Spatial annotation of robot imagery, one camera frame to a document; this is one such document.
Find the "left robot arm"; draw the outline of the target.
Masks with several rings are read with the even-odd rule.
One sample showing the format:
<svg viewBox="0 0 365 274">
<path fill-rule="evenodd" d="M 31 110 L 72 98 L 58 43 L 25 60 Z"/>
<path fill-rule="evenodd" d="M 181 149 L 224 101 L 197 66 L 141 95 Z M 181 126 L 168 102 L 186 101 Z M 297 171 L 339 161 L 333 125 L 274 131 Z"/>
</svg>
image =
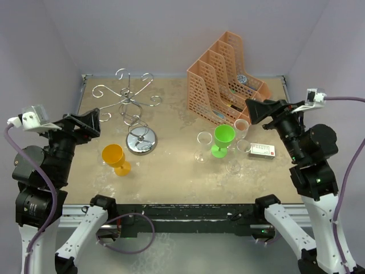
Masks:
<svg viewBox="0 0 365 274">
<path fill-rule="evenodd" d="M 78 260 L 87 243 L 101 226 L 117 218 L 116 200 L 96 195 L 70 238 L 56 247 L 56 235 L 67 197 L 75 148 L 100 136 L 98 108 L 82 115 L 64 114 L 51 122 L 43 106 L 29 106 L 7 121 L 8 128 L 22 128 L 47 139 L 44 147 L 20 148 L 4 131 L 5 139 L 17 152 L 13 179 L 19 194 L 15 221 L 22 239 L 23 273 L 77 273 Z"/>
</svg>

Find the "green plastic goblet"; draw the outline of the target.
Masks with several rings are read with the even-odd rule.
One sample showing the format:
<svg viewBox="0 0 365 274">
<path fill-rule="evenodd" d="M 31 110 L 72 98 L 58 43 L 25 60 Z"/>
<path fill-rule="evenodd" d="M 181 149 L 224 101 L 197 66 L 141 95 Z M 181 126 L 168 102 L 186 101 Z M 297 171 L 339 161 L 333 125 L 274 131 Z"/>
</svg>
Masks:
<svg viewBox="0 0 365 274">
<path fill-rule="evenodd" d="M 211 153 L 215 158 L 224 158 L 228 153 L 228 147 L 236 137 L 234 128 L 227 124 L 221 124 L 214 130 L 214 145 L 211 147 Z"/>
</svg>

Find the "clear wine glass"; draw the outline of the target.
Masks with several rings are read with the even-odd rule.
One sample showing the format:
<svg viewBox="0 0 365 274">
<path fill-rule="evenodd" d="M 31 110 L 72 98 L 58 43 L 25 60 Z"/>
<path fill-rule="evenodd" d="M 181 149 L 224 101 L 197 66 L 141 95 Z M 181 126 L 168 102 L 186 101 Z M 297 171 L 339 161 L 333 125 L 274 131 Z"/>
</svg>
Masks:
<svg viewBox="0 0 365 274">
<path fill-rule="evenodd" d="M 206 163 L 211 156 L 211 147 L 213 143 L 212 134 L 202 131 L 197 135 L 198 148 L 194 153 L 194 159 L 197 163 Z"/>
<path fill-rule="evenodd" d="M 238 174 L 243 168 L 243 160 L 251 150 L 251 143 L 245 139 L 238 140 L 228 149 L 226 170 L 232 175 Z"/>
</svg>

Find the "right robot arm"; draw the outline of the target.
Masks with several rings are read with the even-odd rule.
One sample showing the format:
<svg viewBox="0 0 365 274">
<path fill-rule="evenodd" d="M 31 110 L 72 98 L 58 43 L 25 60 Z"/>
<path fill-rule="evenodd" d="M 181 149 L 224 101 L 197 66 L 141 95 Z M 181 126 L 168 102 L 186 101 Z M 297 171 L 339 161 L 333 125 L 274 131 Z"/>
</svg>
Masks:
<svg viewBox="0 0 365 274">
<path fill-rule="evenodd" d="M 274 195 L 258 198 L 253 215 L 259 223 L 269 222 L 285 239 L 297 257 L 300 273 L 364 273 L 364 267 L 355 262 L 348 248 L 339 220 L 347 182 L 338 186 L 327 161 L 338 152 L 336 133 L 325 124 L 308 130 L 303 124 L 305 111 L 322 108 L 330 99 L 321 95 L 298 103 L 246 100 L 253 124 L 272 118 L 262 127 L 277 131 L 291 157 L 290 177 L 305 205 L 314 235 L 309 236 Z"/>
</svg>

